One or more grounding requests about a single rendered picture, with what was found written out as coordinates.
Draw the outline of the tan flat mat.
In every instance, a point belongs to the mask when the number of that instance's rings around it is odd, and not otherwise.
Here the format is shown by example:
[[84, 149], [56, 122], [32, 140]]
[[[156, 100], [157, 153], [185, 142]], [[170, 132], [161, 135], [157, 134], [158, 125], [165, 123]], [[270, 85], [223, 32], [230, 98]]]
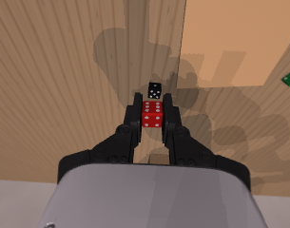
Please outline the tan flat mat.
[[185, 0], [176, 88], [263, 86], [290, 44], [290, 0]]

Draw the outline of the red die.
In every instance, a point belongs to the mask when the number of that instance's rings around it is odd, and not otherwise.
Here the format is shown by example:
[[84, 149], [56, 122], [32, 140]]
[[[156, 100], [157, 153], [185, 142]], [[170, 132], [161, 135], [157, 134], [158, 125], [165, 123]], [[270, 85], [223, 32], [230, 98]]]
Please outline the red die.
[[143, 101], [142, 127], [162, 127], [163, 103]]

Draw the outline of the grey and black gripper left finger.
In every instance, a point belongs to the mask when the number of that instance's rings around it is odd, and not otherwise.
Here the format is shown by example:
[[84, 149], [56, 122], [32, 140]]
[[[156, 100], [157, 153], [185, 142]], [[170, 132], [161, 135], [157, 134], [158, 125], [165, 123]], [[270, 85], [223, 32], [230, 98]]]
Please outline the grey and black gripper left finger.
[[143, 94], [136, 93], [133, 105], [126, 107], [124, 123], [104, 141], [87, 149], [63, 157], [58, 165], [57, 185], [67, 171], [77, 165], [88, 162], [132, 162], [134, 148], [142, 137]]

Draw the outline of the black die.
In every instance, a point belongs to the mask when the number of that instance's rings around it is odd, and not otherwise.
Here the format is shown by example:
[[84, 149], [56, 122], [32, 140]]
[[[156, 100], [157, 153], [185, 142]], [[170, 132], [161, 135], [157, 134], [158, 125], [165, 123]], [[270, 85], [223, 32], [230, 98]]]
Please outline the black die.
[[151, 99], [160, 99], [162, 92], [162, 86], [160, 83], [149, 83], [148, 86], [148, 97]]

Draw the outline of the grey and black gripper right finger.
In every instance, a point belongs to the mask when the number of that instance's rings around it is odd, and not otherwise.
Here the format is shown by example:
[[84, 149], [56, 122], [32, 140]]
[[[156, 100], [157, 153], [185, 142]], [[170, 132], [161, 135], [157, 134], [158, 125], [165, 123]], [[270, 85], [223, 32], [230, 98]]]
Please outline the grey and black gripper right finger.
[[169, 149], [169, 164], [219, 168], [239, 177], [251, 192], [250, 172], [242, 163], [214, 153], [190, 136], [182, 126], [180, 110], [173, 106], [171, 93], [163, 96], [162, 138]]

